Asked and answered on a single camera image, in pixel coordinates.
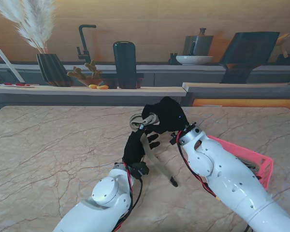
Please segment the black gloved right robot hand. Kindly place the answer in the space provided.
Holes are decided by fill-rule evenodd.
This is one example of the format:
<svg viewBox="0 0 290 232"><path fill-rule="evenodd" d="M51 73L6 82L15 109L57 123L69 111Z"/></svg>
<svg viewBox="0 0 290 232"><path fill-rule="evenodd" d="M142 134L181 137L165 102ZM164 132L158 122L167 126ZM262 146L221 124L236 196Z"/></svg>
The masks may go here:
<svg viewBox="0 0 290 232"><path fill-rule="evenodd" d="M181 131L189 122L180 104L170 97L164 97L156 104L147 104L143 108L142 118L147 118L151 113L159 119L159 124L148 125L146 128L158 134L164 132Z"/></svg>

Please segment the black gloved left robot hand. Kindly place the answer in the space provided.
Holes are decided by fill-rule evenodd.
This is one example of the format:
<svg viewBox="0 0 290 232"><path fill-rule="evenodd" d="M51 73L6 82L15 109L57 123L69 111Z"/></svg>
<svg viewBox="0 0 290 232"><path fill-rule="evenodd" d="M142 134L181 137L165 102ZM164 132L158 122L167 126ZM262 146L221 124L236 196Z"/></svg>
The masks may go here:
<svg viewBox="0 0 290 232"><path fill-rule="evenodd" d="M152 133L150 130L140 130L132 131L128 137L127 143L124 148L124 154L122 162L128 166L135 163L140 163L145 155L143 145L141 143L142 135L148 135Z"/></svg>

